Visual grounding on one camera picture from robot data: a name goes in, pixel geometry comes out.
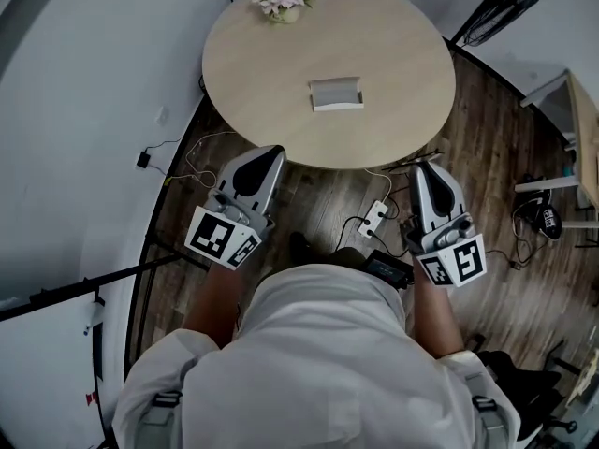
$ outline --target black cable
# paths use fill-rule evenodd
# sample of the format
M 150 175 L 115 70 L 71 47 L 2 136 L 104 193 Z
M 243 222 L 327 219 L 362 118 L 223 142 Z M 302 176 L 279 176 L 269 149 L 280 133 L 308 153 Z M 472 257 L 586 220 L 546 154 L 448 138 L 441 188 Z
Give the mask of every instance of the black cable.
M 402 212 L 402 210 L 400 210 L 400 205 L 397 204 L 397 201 L 395 201 L 391 196 L 387 196 L 387 199 L 390 199 L 391 202 L 395 205 L 395 208 L 397 208 L 397 213 L 395 213 L 394 216 L 385 216 L 385 215 L 383 215 L 382 217 L 383 217 L 384 220 L 394 220 L 395 218 L 397 218 L 400 215 L 400 213 Z
M 202 93 L 207 94 L 206 93 L 206 84 L 204 83 L 204 75 L 201 75 L 199 77 L 199 80 L 197 81 L 197 85 L 199 86 L 199 89 L 202 91 Z
M 153 168 L 153 169 L 157 169 L 158 171 L 160 171 L 163 175 L 165 175 L 168 178 L 168 174 L 165 173 L 162 169 L 160 169 L 159 167 L 155 167 L 154 165 L 150 165 L 148 164 L 148 167 Z
M 151 148 L 160 148 L 162 145 L 166 145 L 167 143 L 179 143 L 181 141 L 183 137 L 179 138 L 179 139 L 173 139 L 173 140 L 167 140 L 167 141 L 163 141 L 162 143 L 160 143 L 159 145 L 156 146 L 148 146 L 146 147 L 146 149 L 144 150 L 145 152 L 147 152 L 148 150 L 150 150 Z
M 505 261 L 507 261 L 507 263 L 508 263 L 508 264 L 511 264 L 511 263 L 512 263 L 512 260 L 511 260 L 511 259 L 509 259 L 509 256 L 508 256 L 508 255 L 507 255 L 505 252 L 503 252 L 502 250 L 489 250 L 489 251 L 486 251 L 486 252 L 485 252 L 485 254 L 491 254 L 491 253 L 499 253 L 499 254 L 502 254 L 502 255 L 503 255 L 503 257 L 505 258 Z
M 522 264 L 522 256 L 520 255 L 520 244 L 524 243 L 524 245 L 526 246 L 526 248 L 528 250 L 529 257 L 531 254 L 534 253 L 533 247 L 531 246 L 531 243 L 527 239 L 521 238 L 519 236 L 515 236 L 515 238 L 516 238 L 516 257 L 518 258 L 519 263 Z
M 535 255 L 536 255 L 538 252 L 540 252 L 540 251 L 541 251 L 543 248 L 545 248 L 545 247 L 548 245 L 548 243 L 549 243 L 549 239 L 547 238 L 547 239 L 545 240 L 545 242 L 544 242 L 544 243 L 543 243 L 541 246 L 539 246 L 538 248 L 535 248 L 535 249 L 534 249 L 534 250 L 533 250 L 533 251 L 530 253 L 530 255 L 529 255 L 529 256 L 528 256 L 528 257 L 527 257 L 525 260 L 520 260 L 520 264 L 522 265 L 522 267 L 523 267 L 523 268 L 526 268 L 527 266 L 529 266 L 529 265 L 531 264 L 531 261 L 532 261 L 532 259 L 534 258 L 534 256 L 535 256 Z
M 362 222 L 366 221 L 366 219 L 362 218 L 361 216 L 350 216 L 349 218 L 347 218 L 345 220 L 345 222 L 343 223 L 343 228 L 341 228 L 341 235 L 339 235 L 339 242 L 337 243 L 337 246 L 335 247 L 335 251 L 339 250 L 339 247 L 341 246 L 341 240 L 343 239 L 343 232 L 345 231 L 345 227 L 352 220 L 360 220 Z
M 399 256 L 397 256 L 396 254 L 393 254 L 393 253 L 392 253 L 392 252 L 389 250 L 389 248 L 387 247 L 387 245 L 385 244 L 385 242 L 384 242 L 382 239 L 380 239 L 379 237 L 377 237 L 377 236 L 376 236 L 376 235 L 375 235 L 375 234 L 374 234 L 372 231 L 371 231 L 371 236 L 372 236 L 373 238 L 375 238 L 375 239 L 378 239 L 378 241 L 379 241 L 379 242 L 380 242 L 380 243 L 381 243 L 383 246 L 385 246 L 385 250 L 387 250 L 387 254 L 388 254 L 389 256 L 392 256 L 392 257 L 394 257 L 394 258 L 401 258 L 401 257 L 402 257 L 404 254 L 406 254 L 406 253 L 408 252 L 408 250 L 407 250 L 407 248 L 406 248 L 406 249 L 403 251 L 403 253 L 402 253 L 402 254 L 400 254 Z
M 413 156 L 412 158 L 399 160 L 399 161 L 395 162 L 395 165 L 383 168 L 383 171 L 390 172 L 390 171 L 393 171 L 394 169 L 398 169 L 401 167 L 409 167 L 410 165 L 415 164 L 416 160 L 422 160 L 423 158 L 428 158 L 429 156 L 436 156 L 437 154 L 443 154 L 443 152 L 440 152 L 438 148 L 435 148 L 432 152 L 424 153 L 421 155 L 416 154 L 416 156 Z
M 390 195 L 395 195 L 396 193 L 399 193 L 400 191 L 407 190 L 409 187 L 410 187 L 410 185 L 408 184 L 407 186 L 403 186 L 402 188 L 400 188 L 400 189 L 398 189 L 398 190 L 393 190 L 393 191 L 392 191 L 391 193 L 389 193 L 389 194 L 390 194 Z
M 241 305 L 237 303 L 237 318 L 235 318 L 235 326 L 237 327 L 237 331 L 240 330 L 240 317 L 241 317 Z

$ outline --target power strip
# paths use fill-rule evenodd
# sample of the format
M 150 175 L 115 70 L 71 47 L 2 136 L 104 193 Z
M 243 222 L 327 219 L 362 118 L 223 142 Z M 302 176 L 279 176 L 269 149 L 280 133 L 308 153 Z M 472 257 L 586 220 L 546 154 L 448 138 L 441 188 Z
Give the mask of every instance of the power strip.
M 388 207 L 378 199 L 374 201 L 366 218 L 358 228 L 358 232 L 365 238 L 370 238 L 371 234 L 376 231 L 376 228 L 381 224 L 383 216 L 387 214 Z

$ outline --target round wooden table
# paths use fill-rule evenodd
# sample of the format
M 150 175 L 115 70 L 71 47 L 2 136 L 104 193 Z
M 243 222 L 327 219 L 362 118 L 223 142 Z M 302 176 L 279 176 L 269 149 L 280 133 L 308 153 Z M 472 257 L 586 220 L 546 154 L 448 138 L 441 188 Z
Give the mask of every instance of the round wooden table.
M 251 0 L 218 18 L 203 55 L 207 92 L 231 127 L 296 163 L 375 167 L 431 140 L 453 106 L 446 44 L 407 0 L 315 0 L 292 24 Z M 359 77 L 363 109 L 314 112 L 311 80 Z

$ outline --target backpack strap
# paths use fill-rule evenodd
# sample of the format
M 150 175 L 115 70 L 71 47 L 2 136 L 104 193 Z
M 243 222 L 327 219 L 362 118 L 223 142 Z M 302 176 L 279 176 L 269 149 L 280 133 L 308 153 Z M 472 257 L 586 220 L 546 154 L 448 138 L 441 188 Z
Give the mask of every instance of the backpack strap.
M 158 393 L 139 419 L 135 449 L 182 449 L 181 393 Z
M 478 373 L 468 377 L 466 386 L 473 395 L 472 403 L 480 416 L 476 431 L 476 448 L 507 449 L 508 432 L 505 418 L 495 399 L 483 396 L 485 394 L 483 375 Z

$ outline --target plug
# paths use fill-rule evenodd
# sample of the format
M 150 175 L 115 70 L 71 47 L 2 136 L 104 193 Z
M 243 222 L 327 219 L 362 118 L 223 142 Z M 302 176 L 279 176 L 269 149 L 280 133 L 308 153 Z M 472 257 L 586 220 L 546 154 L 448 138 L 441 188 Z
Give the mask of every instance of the plug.
M 146 152 L 141 152 L 138 157 L 138 162 L 136 163 L 136 167 L 147 168 L 150 163 L 150 154 Z

